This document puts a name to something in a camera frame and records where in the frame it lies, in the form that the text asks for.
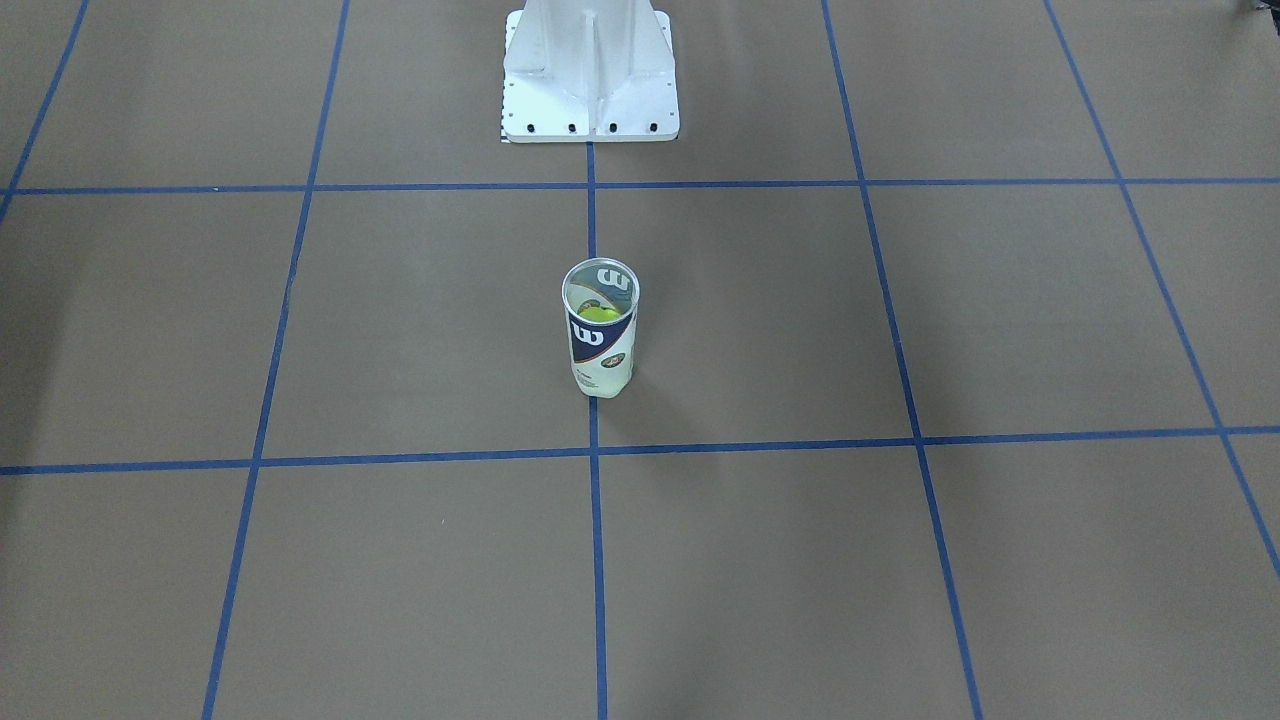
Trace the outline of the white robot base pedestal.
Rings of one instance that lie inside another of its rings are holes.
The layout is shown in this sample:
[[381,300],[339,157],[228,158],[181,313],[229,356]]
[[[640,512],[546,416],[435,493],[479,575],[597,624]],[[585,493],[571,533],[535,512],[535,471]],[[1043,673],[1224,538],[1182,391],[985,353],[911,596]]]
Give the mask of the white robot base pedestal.
[[504,20],[500,137],[640,143],[680,136],[672,22],[649,1],[526,1]]

